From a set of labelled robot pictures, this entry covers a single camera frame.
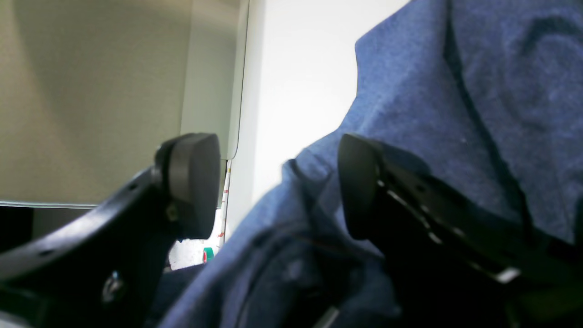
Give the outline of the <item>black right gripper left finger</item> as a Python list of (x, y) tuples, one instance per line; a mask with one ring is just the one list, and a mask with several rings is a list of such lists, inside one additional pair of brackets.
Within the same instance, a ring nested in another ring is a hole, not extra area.
[(141, 327), (175, 242), (212, 234), (220, 162), (215, 133), (170, 139), (99, 206), (3, 252), (1, 326)]

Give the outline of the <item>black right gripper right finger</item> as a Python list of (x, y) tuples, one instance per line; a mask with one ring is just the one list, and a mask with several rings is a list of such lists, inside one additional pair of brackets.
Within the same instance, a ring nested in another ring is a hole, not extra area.
[(338, 176), (348, 232), (383, 254), (402, 327), (582, 326), (582, 251), (537, 229), (524, 199), (509, 222), (354, 133)]

